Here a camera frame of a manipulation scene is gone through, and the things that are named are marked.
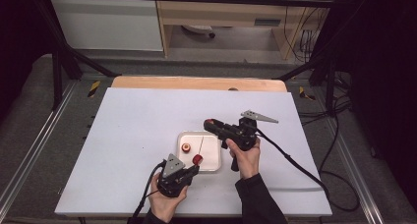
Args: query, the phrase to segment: person's left hand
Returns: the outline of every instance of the person's left hand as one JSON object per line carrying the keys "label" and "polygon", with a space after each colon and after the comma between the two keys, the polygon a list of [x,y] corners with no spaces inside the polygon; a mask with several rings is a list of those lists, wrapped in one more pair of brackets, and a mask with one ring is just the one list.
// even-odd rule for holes
{"label": "person's left hand", "polygon": [[[159,173],[152,177],[150,182],[151,193],[157,191],[156,184],[158,177]],[[187,197],[187,189],[188,186],[185,186],[178,197],[167,197],[160,192],[156,192],[150,195],[150,209],[153,215],[155,215],[160,220],[169,223],[174,216],[175,209],[177,208],[178,204]]]}

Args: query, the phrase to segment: hand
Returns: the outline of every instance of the hand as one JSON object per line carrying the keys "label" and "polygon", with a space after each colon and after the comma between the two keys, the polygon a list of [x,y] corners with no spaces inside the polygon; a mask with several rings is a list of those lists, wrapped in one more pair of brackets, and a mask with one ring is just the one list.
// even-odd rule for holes
{"label": "hand", "polygon": [[230,148],[230,155],[232,157],[236,156],[241,178],[248,179],[259,173],[259,162],[261,154],[261,141],[259,139],[256,140],[255,145],[248,151],[241,150],[239,146],[231,139],[227,139],[226,143]]}
{"label": "hand", "polygon": [[[159,173],[152,177],[150,182],[150,192],[157,191],[156,183],[159,177]],[[178,204],[187,197],[188,186],[185,186],[178,197],[167,197],[156,192],[149,196],[150,209],[157,218],[169,223],[174,216],[175,209]]]}

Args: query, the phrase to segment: wooden edge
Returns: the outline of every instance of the wooden edge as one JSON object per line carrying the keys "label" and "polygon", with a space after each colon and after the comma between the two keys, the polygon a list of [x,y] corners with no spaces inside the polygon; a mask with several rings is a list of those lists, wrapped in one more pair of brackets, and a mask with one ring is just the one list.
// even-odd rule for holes
{"label": "wooden edge", "polygon": [[287,92],[285,83],[279,80],[223,79],[190,77],[139,77],[120,76],[111,87],[120,88],[174,88],[174,89],[218,89],[244,91]]}

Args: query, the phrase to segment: gray floor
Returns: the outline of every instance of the gray floor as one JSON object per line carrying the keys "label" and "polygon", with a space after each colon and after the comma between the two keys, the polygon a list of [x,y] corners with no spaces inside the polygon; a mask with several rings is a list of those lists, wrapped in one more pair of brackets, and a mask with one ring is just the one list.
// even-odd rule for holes
{"label": "gray floor", "polygon": [[[119,58],[98,56],[97,62],[124,75],[162,75],[260,78],[278,77],[299,65],[299,61],[279,60],[278,49],[267,29],[216,28],[216,38],[174,30],[171,55],[163,58],[144,53],[129,53]],[[83,79],[77,82],[74,94],[55,126],[43,151],[37,158],[3,223],[77,223],[74,218],[54,214],[58,192],[65,187],[77,160],[84,137],[89,133],[101,99],[112,79],[104,78],[88,67]],[[322,111],[318,100],[299,97],[299,86],[314,93],[303,73],[287,83],[299,112]],[[89,88],[95,80],[101,84],[93,98]],[[0,125],[0,191],[4,191],[21,161],[50,114],[52,106],[51,62],[40,59],[33,66],[22,95],[15,101],[9,116]],[[385,223],[417,223],[417,215],[396,184],[386,163],[375,159],[361,131],[354,112],[339,115],[340,129],[362,173]],[[332,141],[326,120],[304,127],[316,164],[319,166]],[[345,167],[335,149],[325,166],[326,170],[348,179]],[[330,190],[331,200],[352,206],[354,196],[338,180],[323,176]],[[344,212],[332,208],[333,216],[325,223],[368,223],[364,211]],[[317,223],[317,219],[290,219],[291,223]],[[125,223],[125,220],[88,220],[88,223]]]}

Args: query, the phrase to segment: person's right hand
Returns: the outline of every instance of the person's right hand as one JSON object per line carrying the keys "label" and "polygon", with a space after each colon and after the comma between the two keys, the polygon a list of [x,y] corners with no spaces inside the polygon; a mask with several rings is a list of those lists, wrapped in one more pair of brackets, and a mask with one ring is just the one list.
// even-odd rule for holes
{"label": "person's right hand", "polygon": [[241,178],[248,179],[259,173],[261,154],[261,141],[259,139],[256,140],[255,145],[248,151],[241,150],[231,139],[227,139],[226,144],[230,148],[230,155],[232,157],[236,156]]}

